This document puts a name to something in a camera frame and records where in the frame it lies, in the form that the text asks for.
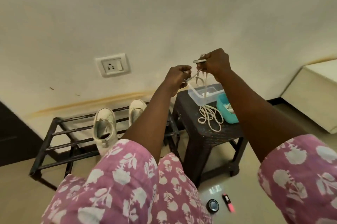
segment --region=person's left hand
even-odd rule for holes
[[[191,68],[189,65],[178,65],[170,68],[163,86],[170,91],[171,97],[175,96],[179,89],[187,86],[187,83],[183,83],[183,80],[191,77]]]

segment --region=beige floor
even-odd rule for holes
[[[298,111],[285,105],[277,108],[290,118],[302,125],[309,133],[315,134],[334,150],[337,150],[337,134],[331,135],[312,122]],[[188,137],[182,135],[179,152],[184,157]],[[162,154],[168,152],[163,148]],[[228,143],[215,147],[207,162],[205,170],[221,165],[234,154]],[[0,167],[0,216],[1,223],[40,223],[40,216],[49,204],[54,192],[32,180],[28,172],[34,159],[22,161],[12,165]],[[73,174],[85,177],[98,161],[97,157],[76,162]],[[214,216],[214,223],[285,223],[282,215],[274,203],[260,188],[256,173],[259,168],[257,160],[250,145],[242,157],[240,173],[230,178],[223,174],[210,179],[200,185],[199,192],[202,202],[216,199],[220,204],[220,211]],[[50,168],[43,173],[44,177],[57,185],[64,175],[65,165]],[[221,194],[227,193],[236,209],[236,213],[229,213]]]

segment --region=shoe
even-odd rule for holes
[[[133,100],[129,107],[129,127],[143,113],[146,103],[140,99]]]
[[[118,141],[116,117],[112,110],[100,109],[94,119],[93,138],[101,156]]]

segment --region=stool top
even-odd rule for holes
[[[216,108],[216,102],[208,104]],[[243,136],[240,124],[229,124],[226,121],[221,125],[220,132],[212,131],[208,126],[208,121],[205,124],[200,124],[198,118],[202,117],[199,112],[199,106],[193,101],[193,99],[188,95],[187,90],[179,92],[177,94],[175,102],[175,110],[177,111],[181,122],[183,123],[187,132],[192,132],[193,130],[203,137],[208,137],[208,139],[214,139],[220,143],[239,138]],[[216,114],[217,119],[221,120],[219,113]],[[211,125],[215,129],[219,129],[219,125],[216,121],[211,120]]]

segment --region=black metal shoe rack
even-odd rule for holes
[[[127,110],[127,109],[129,109],[129,106],[114,109],[113,112]],[[90,152],[85,152],[85,150],[83,150],[81,147],[78,146],[78,144],[80,144],[80,143],[93,141],[94,140],[93,138],[88,138],[88,139],[84,139],[84,140],[77,140],[72,134],[73,132],[91,129],[91,128],[93,128],[93,126],[80,127],[80,128],[76,128],[76,129],[70,129],[70,130],[67,129],[66,126],[65,126],[66,122],[70,122],[70,121],[74,121],[74,120],[80,120],[80,119],[89,118],[89,117],[94,117],[95,115],[96,115],[96,113],[84,115],[84,116],[73,117],[73,118],[69,118],[69,119],[62,119],[60,117],[54,118],[52,123],[49,126],[47,135],[46,135],[46,137],[45,137],[45,139],[42,143],[42,146],[39,150],[39,153],[37,154],[37,156],[35,158],[35,161],[34,161],[33,166],[32,166],[32,168],[29,172],[29,175],[34,180],[36,180],[36,181],[40,182],[41,184],[47,186],[48,188],[51,188],[51,189],[56,191],[57,187],[55,185],[51,184],[50,182],[48,182],[47,180],[45,180],[42,177],[41,170],[44,170],[44,169],[47,169],[47,168],[50,168],[50,167],[54,167],[54,166],[58,166],[58,165],[62,165],[62,164],[67,164],[66,169],[65,169],[65,174],[64,174],[64,177],[65,177],[65,176],[67,176],[68,174],[71,173],[74,161],[99,155],[99,152],[98,152],[97,149],[95,149],[93,151],[90,151]],[[177,126],[176,126],[176,124],[173,120],[173,117],[172,117],[170,111],[169,111],[168,115],[169,115],[169,117],[168,117],[167,124],[166,124],[166,131],[165,131],[165,135],[164,135],[164,143],[165,143],[165,145],[168,144],[171,152],[175,153],[179,157],[179,154],[177,152],[177,147],[175,146],[175,144],[173,142],[174,136],[176,136],[177,141],[179,141],[179,139],[180,139],[179,130],[178,130],[178,128],[177,128]],[[129,119],[128,117],[121,118],[121,119],[118,119],[117,122],[126,121],[128,119]],[[62,129],[61,132],[55,132],[56,129],[57,129],[57,126],[60,126],[60,128]],[[122,134],[125,131],[126,130],[118,131],[117,134]],[[68,136],[69,140],[70,140],[70,143],[66,143],[66,144],[51,147],[50,143],[51,143],[53,137],[61,135],[61,134],[66,134]],[[52,150],[57,150],[57,149],[65,148],[65,147],[71,147],[70,151],[69,151],[69,157],[67,159],[63,159],[61,161],[56,161],[55,163],[51,163],[51,164],[42,165],[46,154],[48,154]]]

